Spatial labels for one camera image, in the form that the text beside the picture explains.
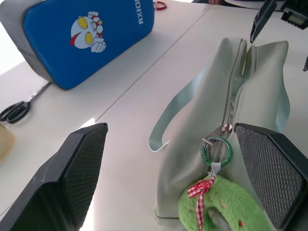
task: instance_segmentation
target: cartoon character print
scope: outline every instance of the cartoon character print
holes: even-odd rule
[[[103,22],[97,12],[89,12],[88,16],[80,16],[74,21],[70,44],[79,49],[91,48],[95,53],[105,50]]]

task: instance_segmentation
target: bag handle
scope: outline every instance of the bag handle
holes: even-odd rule
[[[149,138],[149,147],[152,152],[158,152],[169,143],[169,141],[167,141],[163,144],[165,130],[177,113],[179,113],[195,97],[203,76],[206,73],[207,66],[208,65],[206,65],[192,81],[190,81],[181,91],[179,91],[178,94],[176,94],[176,96],[173,97],[160,116]]]

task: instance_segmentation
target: zipper pull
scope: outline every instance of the zipper pull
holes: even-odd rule
[[[213,145],[213,143],[208,140],[209,137],[222,136],[225,132],[232,132],[232,129],[233,129],[232,124],[222,125],[222,126],[216,128],[214,131],[211,132],[211,134],[209,134],[207,137],[203,138],[202,140],[209,145]]]

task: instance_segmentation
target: red gingham ribbon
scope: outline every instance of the red gingham ribbon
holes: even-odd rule
[[[212,187],[215,181],[215,176],[211,176],[210,180],[201,180],[197,182],[194,186],[188,189],[188,197],[192,198],[194,196],[200,195],[197,200],[196,206],[196,216],[198,231],[202,231],[203,228],[203,214],[204,214],[204,194]]]

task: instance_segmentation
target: keychain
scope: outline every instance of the keychain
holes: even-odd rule
[[[207,137],[203,141],[201,158],[212,170],[206,178],[189,186],[179,200],[179,218],[187,231],[216,231],[208,213],[213,207],[233,231],[271,231],[263,210],[245,189],[217,175],[232,159],[231,144],[220,136]],[[221,163],[212,163],[206,155],[206,147],[213,141],[223,142],[228,149]]]

